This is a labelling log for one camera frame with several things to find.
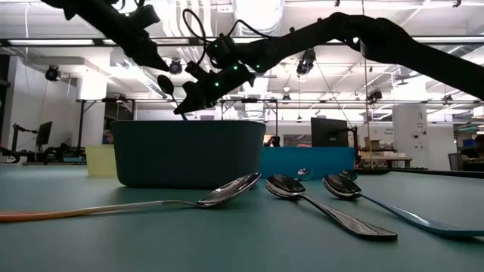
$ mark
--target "desk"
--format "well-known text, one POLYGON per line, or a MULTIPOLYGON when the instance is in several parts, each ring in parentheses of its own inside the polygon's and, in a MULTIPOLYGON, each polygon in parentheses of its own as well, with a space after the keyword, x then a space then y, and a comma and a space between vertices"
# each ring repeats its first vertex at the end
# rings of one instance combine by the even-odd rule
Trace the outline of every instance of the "desk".
MULTIPOLYGON (((0 165, 0 207, 55 210, 155 199, 197 200, 206 191, 129 189, 86 178, 83 166, 0 165)), ((484 228, 484 181, 390 172, 361 176, 369 196, 461 227, 484 228)), ((272 196, 262 182, 224 209, 164 206, 147 212, 0 224, 0 271, 479 271, 484 240, 447 240, 371 202, 341 201, 321 181, 311 196, 399 234, 359 240, 306 202, 272 196)))
POLYGON ((464 171, 484 172, 484 162, 464 162, 464 171))
MULTIPOLYGON (((405 162, 405 167, 410 168, 410 161, 413 160, 412 157, 394 157, 394 156, 373 156, 373 161, 384 160, 386 161, 386 167, 392 168, 392 162, 405 162)), ((370 161, 369 157, 361 158, 362 161, 370 161)))

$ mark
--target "spoon with orange handle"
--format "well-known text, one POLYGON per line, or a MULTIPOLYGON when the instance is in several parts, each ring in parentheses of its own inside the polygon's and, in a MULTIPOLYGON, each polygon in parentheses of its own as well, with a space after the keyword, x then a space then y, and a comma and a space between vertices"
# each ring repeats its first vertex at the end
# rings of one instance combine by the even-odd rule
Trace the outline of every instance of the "spoon with orange handle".
POLYGON ((101 207, 91 207, 84 209, 73 209, 58 212, 0 212, 0 223, 1 222, 23 222, 23 221, 38 221, 38 220, 48 220, 55 218, 67 218, 80 215, 92 215, 101 212, 113 212, 122 211, 128 209, 146 209, 155 206, 161 206, 165 204, 186 204, 194 206, 200 209, 207 209, 213 206, 218 206, 222 203, 226 203, 229 200, 233 200, 236 196, 249 190, 259 179, 260 174, 250 174, 238 178, 219 189, 206 195, 204 198, 198 200, 198 202, 188 202, 185 200, 159 200, 150 202, 137 202, 121 205, 112 206, 101 206, 101 207))

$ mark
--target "metal spoon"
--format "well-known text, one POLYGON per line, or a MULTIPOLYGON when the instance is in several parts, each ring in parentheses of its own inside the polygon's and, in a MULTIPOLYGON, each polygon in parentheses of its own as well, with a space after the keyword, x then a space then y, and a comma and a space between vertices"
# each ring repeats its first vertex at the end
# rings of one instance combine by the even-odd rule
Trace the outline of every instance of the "metal spoon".
POLYGON ((59 212, 0 212, 0 222, 21 222, 21 221, 37 221, 54 218, 66 218, 80 215, 90 215, 100 212, 112 212, 127 209, 145 209, 154 206, 160 206, 165 204, 187 204, 194 206, 195 208, 208 209, 214 206, 220 206, 230 200, 235 199, 241 193, 249 190, 260 178, 259 173, 250 174, 238 178, 219 189, 206 195, 204 198, 198 200, 198 202, 188 202, 185 200, 160 200, 150 202, 138 202, 113 206, 92 207, 84 209, 74 209, 59 212))
POLYGON ((293 178, 285 175, 272 175, 265 182, 265 187, 269 192, 281 198, 300 197, 307 200, 341 228, 358 238, 386 241, 397 239, 397 233, 358 220, 307 196, 304 186, 293 178))
POLYGON ((393 213, 398 218, 403 221, 419 227, 422 230, 429 231, 442 236, 450 237, 474 237, 474 236, 484 236, 484 230, 463 230, 458 227, 453 227, 438 221, 422 218, 411 212, 407 212, 395 206, 387 205, 382 202, 376 201, 368 196, 361 193, 360 187, 350 181, 348 178, 337 175, 327 175, 323 179, 323 185, 329 190, 333 195, 341 199, 357 199, 363 197, 377 204, 378 206, 384 208, 385 210, 393 213))

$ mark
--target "spoon handle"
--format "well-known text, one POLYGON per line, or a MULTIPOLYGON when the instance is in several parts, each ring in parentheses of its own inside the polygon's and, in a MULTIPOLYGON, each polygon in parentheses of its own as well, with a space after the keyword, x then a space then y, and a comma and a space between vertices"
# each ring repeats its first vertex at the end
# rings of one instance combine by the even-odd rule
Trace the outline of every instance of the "spoon handle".
POLYGON ((431 233, 435 233, 441 236, 449 236, 449 237, 475 237, 475 236, 484 236, 484 230, 465 230, 459 227, 454 227, 451 225, 444 224, 442 222, 422 218, 416 214, 411 212, 407 212, 404 209, 400 209, 399 207, 387 205, 380 201, 376 201, 368 196, 365 196, 361 193, 358 193, 361 197, 372 201, 373 203, 377 204, 378 206, 384 208, 385 210, 393 213, 398 218, 402 219, 403 221, 414 225, 415 227, 419 227, 422 230, 429 231, 431 233))
POLYGON ((307 195, 302 195, 301 197, 311 203, 314 207, 325 213, 341 228, 358 238, 366 240, 390 241, 396 240, 398 237, 397 233, 361 221, 357 218, 347 215, 346 213, 333 209, 330 206, 327 206, 307 195))
POLYGON ((113 212, 122 211, 127 209, 146 209, 154 206, 160 206, 163 204, 188 204, 193 203, 183 200, 163 200, 163 201, 151 201, 151 202, 137 202, 130 204, 112 205, 91 207, 84 209, 74 209, 58 212, 0 212, 0 222, 23 222, 23 221, 38 221, 55 218, 67 218, 80 215, 91 215, 100 212, 113 212))

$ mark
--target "yellow container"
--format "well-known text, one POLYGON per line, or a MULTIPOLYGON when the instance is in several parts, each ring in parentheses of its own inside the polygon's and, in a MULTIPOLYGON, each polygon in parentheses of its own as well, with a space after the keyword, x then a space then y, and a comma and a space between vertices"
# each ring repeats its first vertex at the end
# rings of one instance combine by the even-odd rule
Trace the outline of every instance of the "yellow container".
POLYGON ((89 177, 117 178, 114 145, 96 145, 85 147, 89 177))

